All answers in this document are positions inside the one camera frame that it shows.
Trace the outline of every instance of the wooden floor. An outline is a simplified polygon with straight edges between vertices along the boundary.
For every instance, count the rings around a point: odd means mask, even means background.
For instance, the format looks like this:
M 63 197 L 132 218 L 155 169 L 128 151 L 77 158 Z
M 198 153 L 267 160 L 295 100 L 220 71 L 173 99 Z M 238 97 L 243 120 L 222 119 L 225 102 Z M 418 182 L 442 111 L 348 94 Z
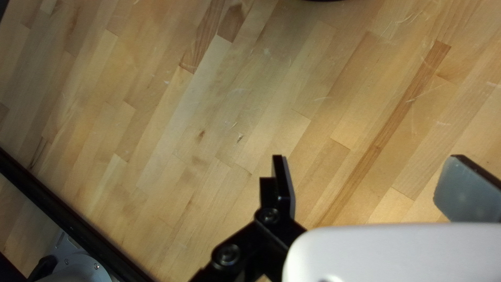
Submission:
M 307 228 L 441 222 L 441 165 L 501 176 L 501 1 L 11 0 L 0 146 L 159 281 L 247 224 L 272 154 Z M 1 251 L 57 228 L 0 179 Z

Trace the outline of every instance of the screw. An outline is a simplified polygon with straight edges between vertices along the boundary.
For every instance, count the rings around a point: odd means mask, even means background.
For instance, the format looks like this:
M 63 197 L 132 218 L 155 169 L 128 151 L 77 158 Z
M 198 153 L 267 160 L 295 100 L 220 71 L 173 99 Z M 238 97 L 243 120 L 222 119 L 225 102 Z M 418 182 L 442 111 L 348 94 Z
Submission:
M 260 218 L 263 223 L 273 224 L 280 219 L 280 213 L 277 209 L 265 208 L 261 212 Z
M 233 265 L 239 258 L 240 248 L 235 244 L 223 246 L 216 255 L 217 263 L 223 266 Z

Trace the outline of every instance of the scratch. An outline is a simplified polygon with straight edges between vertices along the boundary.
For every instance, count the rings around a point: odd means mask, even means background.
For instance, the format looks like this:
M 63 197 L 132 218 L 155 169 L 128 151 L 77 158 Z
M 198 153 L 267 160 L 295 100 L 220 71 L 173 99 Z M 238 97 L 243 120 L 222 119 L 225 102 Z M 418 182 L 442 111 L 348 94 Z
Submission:
M 427 91 L 425 91 L 425 92 L 423 92 L 423 93 L 421 93 L 421 94 L 417 95 L 416 97 L 414 97 L 414 98 L 412 98 L 412 99 L 410 99 L 410 100 L 406 101 L 406 103 L 408 103 L 408 102 L 412 102 L 412 101 L 416 100 L 418 97 L 421 97 L 421 96 L 423 96 L 423 95 L 424 95 L 424 94 L 426 94 L 426 93 L 430 93 L 430 92 L 432 92 L 433 90 L 437 89 L 438 87 L 444 86 L 445 84 L 447 84 L 447 82 L 442 83 L 442 84 L 438 85 L 437 87 L 435 87 L 435 88 L 433 88 L 433 89 L 429 89 L 429 90 L 427 90 Z
M 422 12 L 423 12 L 423 10 L 421 10 L 419 13 L 417 13 L 417 14 L 416 14 L 416 15 L 415 15 L 415 16 L 414 16 L 411 20 L 410 20 L 410 22 L 409 22 L 409 23 L 413 22 L 413 21 L 417 18 L 417 16 L 419 16 Z
M 445 123 L 437 120 L 438 125 L 452 125 L 452 123 Z
M 318 101 L 322 101 L 322 100 L 330 99 L 330 98 L 331 97 L 320 97 L 320 98 L 314 99 L 313 102 L 318 102 Z
M 406 20 L 410 19 L 410 17 L 412 17 L 412 14 L 410 14 L 408 17 L 406 17 L 405 19 L 403 19 L 403 20 L 401 20 L 401 21 L 396 21 L 395 23 L 396 23 L 396 24 L 401 24 L 401 23 L 403 23 L 404 21 L 406 21 Z
M 392 24 L 392 22 L 390 22 L 388 24 L 388 26 L 383 30 L 383 33 L 381 33 L 381 35 L 379 36 L 379 38 L 383 37 L 383 35 L 386 33 L 386 31 L 388 30 L 388 28 L 390 27 L 390 25 Z
M 496 88 L 501 88 L 501 85 L 495 84 L 495 83 L 490 82 L 490 81 L 487 82 L 487 85 L 492 86 L 492 87 L 496 87 Z
M 243 134 L 239 132 L 238 133 L 238 139 L 236 140 L 236 142 L 237 143 L 240 142 L 240 140 L 242 140 L 242 138 L 243 138 Z

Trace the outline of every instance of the wood plank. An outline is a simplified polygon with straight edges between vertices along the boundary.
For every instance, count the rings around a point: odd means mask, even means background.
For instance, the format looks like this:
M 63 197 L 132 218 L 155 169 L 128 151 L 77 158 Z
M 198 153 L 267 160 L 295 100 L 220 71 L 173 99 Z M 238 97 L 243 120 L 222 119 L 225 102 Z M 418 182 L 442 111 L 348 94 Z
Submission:
M 414 201 L 390 188 L 372 212 L 367 223 L 399 223 Z
M 190 48 L 184 52 L 179 66 L 185 70 L 195 73 L 198 65 L 202 61 L 209 44 L 214 38 L 221 17 L 224 0 L 212 0 L 205 15 L 203 16 L 198 29 L 196 39 L 191 43 Z
M 457 138 L 464 131 L 467 121 L 472 119 L 481 105 L 494 90 L 488 82 L 497 84 L 501 75 L 487 71 L 500 67 L 499 42 L 494 41 L 484 51 L 475 67 L 466 78 L 467 83 L 458 89 L 456 99 L 441 115 L 438 123 L 430 130 L 408 164 L 392 185 L 411 199 L 415 199 L 434 170 L 445 159 Z
M 435 42 L 425 60 L 423 61 L 423 64 L 419 67 L 419 70 L 414 76 L 412 82 L 407 87 L 402 98 L 393 110 L 390 118 L 386 121 L 376 138 L 374 138 L 374 140 L 371 142 L 371 145 L 367 149 L 362 159 L 353 169 L 352 174 L 349 176 L 348 180 L 339 191 L 338 196 L 331 204 L 328 213 L 326 213 L 326 215 L 320 221 L 320 224 L 330 224 L 334 221 L 333 219 L 336 218 L 336 216 L 340 212 L 340 209 L 343 207 L 343 204 L 353 195 L 355 187 L 360 184 L 371 166 L 376 162 L 376 159 L 381 153 L 381 150 L 386 146 L 386 144 L 404 119 L 405 115 L 412 105 L 412 101 L 409 101 L 415 99 L 423 92 L 429 79 L 436 71 L 436 68 L 438 67 L 438 65 L 440 65 L 449 49 L 449 45 L 446 45 L 439 41 Z

